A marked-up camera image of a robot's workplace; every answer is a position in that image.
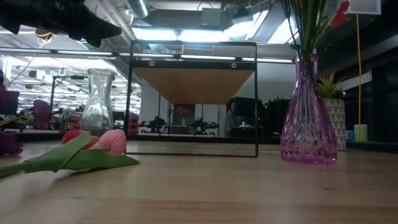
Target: white geometric planter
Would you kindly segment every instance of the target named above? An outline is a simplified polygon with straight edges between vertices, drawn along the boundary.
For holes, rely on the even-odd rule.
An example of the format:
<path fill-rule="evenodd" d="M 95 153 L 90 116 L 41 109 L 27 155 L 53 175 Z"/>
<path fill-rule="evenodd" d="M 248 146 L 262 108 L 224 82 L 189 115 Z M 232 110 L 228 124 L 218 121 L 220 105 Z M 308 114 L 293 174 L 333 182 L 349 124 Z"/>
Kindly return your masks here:
<path fill-rule="evenodd" d="M 337 138 L 337 150 L 346 150 L 346 112 L 343 100 L 323 99 Z"/>

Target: pink vase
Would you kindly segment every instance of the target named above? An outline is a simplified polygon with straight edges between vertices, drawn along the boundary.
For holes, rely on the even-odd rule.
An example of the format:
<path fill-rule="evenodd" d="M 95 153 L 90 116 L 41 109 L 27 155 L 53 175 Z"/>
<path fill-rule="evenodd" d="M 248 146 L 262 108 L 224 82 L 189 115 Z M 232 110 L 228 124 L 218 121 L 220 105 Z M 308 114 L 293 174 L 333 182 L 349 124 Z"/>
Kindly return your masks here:
<path fill-rule="evenodd" d="M 315 54 L 294 58 L 296 83 L 280 137 L 283 160 L 309 164 L 337 161 L 337 140 L 315 82 Z"/>

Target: wooden table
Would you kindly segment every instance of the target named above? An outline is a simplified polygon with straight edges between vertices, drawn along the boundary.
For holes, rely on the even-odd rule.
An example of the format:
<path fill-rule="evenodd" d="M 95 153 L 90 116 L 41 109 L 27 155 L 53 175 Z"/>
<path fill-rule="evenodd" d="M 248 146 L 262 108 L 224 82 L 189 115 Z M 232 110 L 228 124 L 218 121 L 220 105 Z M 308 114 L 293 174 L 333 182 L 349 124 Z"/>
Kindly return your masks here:
<path fill-rule="evenodd" d="M 25 144 L 21 158 L 0 164 L 53 145 Z M 129 142 L 132 150 L 151 147 L 245 150 Z M 336 165 L 316 166 L 280 160 L 278 146 L 260 147 L 258 159 L 133 156 L 140 165 L 11 175 L 0 179 L 0 223 L 398 223 L 398 155 L 348 150 Z"/>

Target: glass vase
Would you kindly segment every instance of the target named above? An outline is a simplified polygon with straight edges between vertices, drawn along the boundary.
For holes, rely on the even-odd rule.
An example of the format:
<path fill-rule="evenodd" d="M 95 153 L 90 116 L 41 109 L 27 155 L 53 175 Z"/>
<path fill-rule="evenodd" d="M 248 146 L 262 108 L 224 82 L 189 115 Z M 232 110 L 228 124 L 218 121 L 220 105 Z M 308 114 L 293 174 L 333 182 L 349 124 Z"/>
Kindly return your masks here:
<path fill-rule="evenodd" d="M 332 164 L 337 140 L 315 80 L 315 54 L 294 58 L 296 82 L 280 143 L 285 161 Z"/>
<path fill-rule="evenodd" d="M 114 72 L 104 69 L 89 69 L 87 72 L 89 94 L 80 129 L 100 137 L 113 129 L 110 93 Z"/>

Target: yellow pole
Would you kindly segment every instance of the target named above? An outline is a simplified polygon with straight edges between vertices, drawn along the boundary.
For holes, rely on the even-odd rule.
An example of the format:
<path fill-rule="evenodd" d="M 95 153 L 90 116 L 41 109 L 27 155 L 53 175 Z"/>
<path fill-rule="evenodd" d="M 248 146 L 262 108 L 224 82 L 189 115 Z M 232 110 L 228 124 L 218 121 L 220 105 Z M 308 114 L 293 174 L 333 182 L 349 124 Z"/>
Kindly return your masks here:
<path fill-rule="evenodd" d="M 359 93 L 358 93 L 358 101 L 359 101 L 359 110 L 358 110 L 358 139 L 361 140 L 361 85 L 362 85 L 362 61 L 361 61 L 361 42 L 359 38 L 359 14 L 356 11 L 356 38 L 358 43 L 358 64 L 359 64 Z"/>

